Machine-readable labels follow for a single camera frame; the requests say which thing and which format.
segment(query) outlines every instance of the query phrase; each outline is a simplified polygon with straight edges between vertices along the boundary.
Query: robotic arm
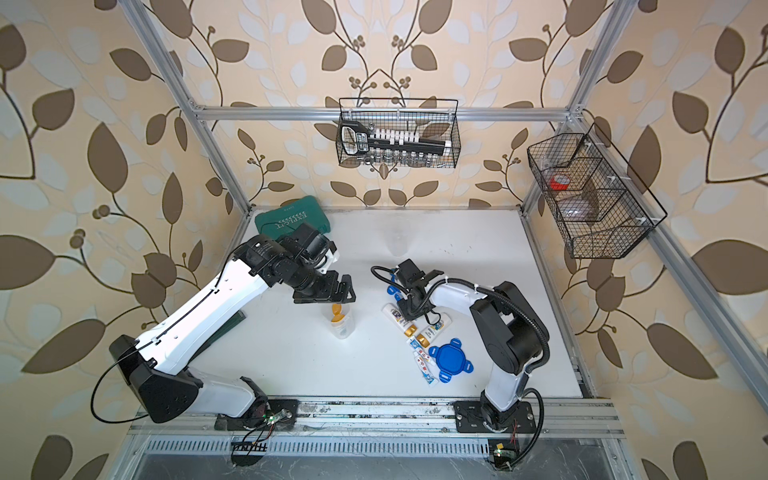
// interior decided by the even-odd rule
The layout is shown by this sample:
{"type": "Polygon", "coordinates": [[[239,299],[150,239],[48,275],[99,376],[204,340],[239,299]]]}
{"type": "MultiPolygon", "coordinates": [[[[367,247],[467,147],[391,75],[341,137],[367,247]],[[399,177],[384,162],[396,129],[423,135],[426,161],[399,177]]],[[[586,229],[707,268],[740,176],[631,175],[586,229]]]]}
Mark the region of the robotic arm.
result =
{"type": "Polygon", "coordinates": [[[109,347],[115,365],[157,423],[183,412],[248,417],[266,401],[251,379],[225,379],[187,364],[237,310],[275,283],[293,288],[294,303],[354,302],[350,276],[339,281],[339,274],[328,270],[338,259],[336,245],[306,223],[278,241],[256,235],[233,251],[219,276],[159,325],[136,339],[117,338],[109,347]]]}
{"type": "Polygon", "coordinates": [[[443,272],[424,273],[411,260],[391,272],[400,284],[389,282],[376,270],[387,269],[375,266],[372,272],[406,294],[398,307],[408,320],[437,306],[472,316],[493,360],[491,378],[480,397],[483,420],[493,431],[508,428],[518,401],[527,392],[530,373],[549,360],[549,332],[520,290],[510,282],[490,290],[466,280],[447,276],[438,279],[443,272]],[[511,322],[506,323],[502,315],[513,315],[511,322]]]}

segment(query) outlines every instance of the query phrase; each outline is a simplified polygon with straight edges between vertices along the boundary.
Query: vent grille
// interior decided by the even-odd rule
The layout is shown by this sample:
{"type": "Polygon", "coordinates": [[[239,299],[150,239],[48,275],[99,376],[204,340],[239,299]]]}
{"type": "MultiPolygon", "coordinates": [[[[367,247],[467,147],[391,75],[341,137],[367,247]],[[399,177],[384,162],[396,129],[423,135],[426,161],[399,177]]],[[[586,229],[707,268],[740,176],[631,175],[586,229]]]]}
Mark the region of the vent grille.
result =
{"type": "MultiPolygon", "coordinates": [[[[148,455],[228,455],[232,441],[242,436],[159,435],[147,444],[148,455]]],[[[350,437],[294,437],[279,435],[267,442],[266,453],[277,456],[314,457],[445,457],[485,458],[488,441],[484,439],[379,439],[350,437]]]]}

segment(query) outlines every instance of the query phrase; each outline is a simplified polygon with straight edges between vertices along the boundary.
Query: white bottle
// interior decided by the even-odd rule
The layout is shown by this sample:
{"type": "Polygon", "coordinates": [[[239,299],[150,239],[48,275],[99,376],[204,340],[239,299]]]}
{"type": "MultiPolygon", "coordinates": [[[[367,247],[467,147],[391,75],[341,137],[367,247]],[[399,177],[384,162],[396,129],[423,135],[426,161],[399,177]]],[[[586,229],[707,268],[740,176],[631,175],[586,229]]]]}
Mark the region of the white bottle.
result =
{"type": "Polygon", "coordinates": [[[417,336],[416,340],[419,342],[419,345],[423,346],[424,348],[427,348],[432,342],[435,341],[435,338],[437,338],[437,335],[442,333],[443,330],[447,326],[450,326],[453,320],[451,320],[451,317],[440,313],[440,320],[435,325],[429,325],[427,328],[422,330],[417,336]]]}
{"type": "Polygon", "coordinates": [[[402,313],[400,313],[400,310],[392,303],[387,303],[384,308],[382,308],[382,313],[392,320],[406,336],[411,336],[416,333],[416,325],[414,325],[412,321],[406,320],[402,313]]]}

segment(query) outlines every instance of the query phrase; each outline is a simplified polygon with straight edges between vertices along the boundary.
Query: clear plastic cup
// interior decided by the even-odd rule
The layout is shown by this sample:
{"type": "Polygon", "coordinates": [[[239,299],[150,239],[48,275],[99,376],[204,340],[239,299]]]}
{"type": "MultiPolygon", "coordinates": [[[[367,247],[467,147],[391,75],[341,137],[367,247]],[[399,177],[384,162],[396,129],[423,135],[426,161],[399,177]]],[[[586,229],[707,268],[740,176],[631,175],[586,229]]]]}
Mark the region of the clear plastic cup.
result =
{"type": "Polygon", "coordinates": [[[332,304],[330,306],[330,314],[331,314],[331,320],[329,322],[331,333],[333,333],[334,336],[338,339],[345,339],[346,337],[352,335],[352,332],[355,330],[355,319],[352,316],[352,309],[349,307],[349,304],[341,305],[341,312],[338,314],[335,314],[333,311],[333,307],[337,306],[338,309],[338,303],[332,304]]]}

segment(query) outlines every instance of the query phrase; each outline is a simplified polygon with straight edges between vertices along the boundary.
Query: blue lid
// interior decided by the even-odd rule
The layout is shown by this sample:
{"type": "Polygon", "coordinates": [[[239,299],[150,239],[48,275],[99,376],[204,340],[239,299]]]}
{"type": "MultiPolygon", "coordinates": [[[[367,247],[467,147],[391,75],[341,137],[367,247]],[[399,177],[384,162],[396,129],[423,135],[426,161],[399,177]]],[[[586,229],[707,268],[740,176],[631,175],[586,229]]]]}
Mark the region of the blue lid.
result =
{"type": "Polygon", "coordinates": [[[440,368],[440,380],[444,383],[448,383],[453,375],[461,372],[470,373],[475,369],[464,355],[462,341],[459,339],[452,339],[450,343],[439,348],[430,347],[429,355],[435,359],[440,368]]]}

